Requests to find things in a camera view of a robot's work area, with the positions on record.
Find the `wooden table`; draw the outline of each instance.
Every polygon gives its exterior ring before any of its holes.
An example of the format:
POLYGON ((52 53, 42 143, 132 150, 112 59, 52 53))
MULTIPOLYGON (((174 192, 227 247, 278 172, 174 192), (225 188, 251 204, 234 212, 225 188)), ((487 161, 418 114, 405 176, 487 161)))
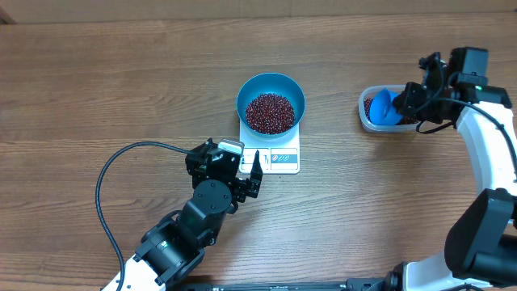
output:
MULTIPOLYGON (((357 99, 419 82, 420 57, 465 45, 490 50, 490 84, 516 102, 515 13, 0 26, 0 289, 106 285, 119 266, 95 212, 103 164, 134 141, 237 138, 236 94, 264 71, 306 93, 301 172, 265 176, 192 275, 344 280, 441 251, 476 196, 463 141, 366 133, 357 99)), ((107 173, 125 259, 191 197, 183 158, 141 148, 107 173)))

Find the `blue bowl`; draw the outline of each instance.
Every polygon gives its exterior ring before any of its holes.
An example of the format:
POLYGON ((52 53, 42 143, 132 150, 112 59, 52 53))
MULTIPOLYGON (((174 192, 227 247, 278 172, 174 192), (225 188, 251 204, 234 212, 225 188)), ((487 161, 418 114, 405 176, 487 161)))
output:
POLYGON ((300 86, 290 77, 279 73, 263 73, 249 79, 237 95, 237 114, 241 122, 254 134, 264 138, 282 137, 294 129, 305 114, 305 96, 300 86), (287 98, 294 108, 294 125, 287 131, 277 134, 259 133, 248 125, 246 108, 261 94, 274 93, 287 98))

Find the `plastic container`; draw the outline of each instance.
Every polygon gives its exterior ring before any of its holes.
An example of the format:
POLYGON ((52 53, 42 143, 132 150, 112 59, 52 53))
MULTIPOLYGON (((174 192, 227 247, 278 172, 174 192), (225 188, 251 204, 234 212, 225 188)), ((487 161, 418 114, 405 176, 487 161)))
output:
POLYGON ((393 92, 402 93, 406 85, 381 85, 371 86, 367 88, 359 97, 359 117, 364 130, 370 133, 403 133, 407 131, 414 131, 417 128, 416 124, 405 125, 375 125, 367 117, 364 111, 364 100, 374 98, 382 89, 387 89, 393 92))
POLYGON ((257 137, 263 139, 275 139, 291 132, 305 114, 305 96, 300 86, 290 77, 280 73, 262 73, 249 79, 237 95, 237 114, 241 122, 257 137), (292 127, 283 133, 265 134, 259 133, 248 125, 246 121, 246 108, 248 104, 262 93, 275 93, 287 98, 291 103, 295 120, 292 127))

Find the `clear plastic tray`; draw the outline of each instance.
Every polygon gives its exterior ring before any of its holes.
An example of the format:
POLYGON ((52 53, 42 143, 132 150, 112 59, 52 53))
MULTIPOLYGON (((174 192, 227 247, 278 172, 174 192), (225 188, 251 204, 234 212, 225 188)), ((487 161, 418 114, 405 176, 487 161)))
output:
POLYGON ((380 85, 380 86, 371 86, 359 97, 359 117, 361 118, 361 124, 363 124, 364 130, 370 133, 403 133, 406 131, 414 131, 417 128, 416 124, 406 124, 406 125, 375 125, 373 124, 367 117, 366 112, 364 111, 364 100, 368 98, 373 98, 377 93, 382 91, 382 89, 386 88, 387 90, 401 93, 406 88, 406 85, 380 85))

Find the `digital scale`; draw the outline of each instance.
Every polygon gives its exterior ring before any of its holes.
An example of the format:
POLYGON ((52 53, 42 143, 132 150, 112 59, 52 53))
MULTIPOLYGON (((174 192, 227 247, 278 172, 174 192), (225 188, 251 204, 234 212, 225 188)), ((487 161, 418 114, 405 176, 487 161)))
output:
POLYGON ((239 140, 244 142, 244 153, 239 171, 249 174, 255 152, 260 153, 260 166, 264 174, 297 174, 300 171, 300 125, 289 129, 282 137, 265 138, 252 132, 240 122, 239 140))

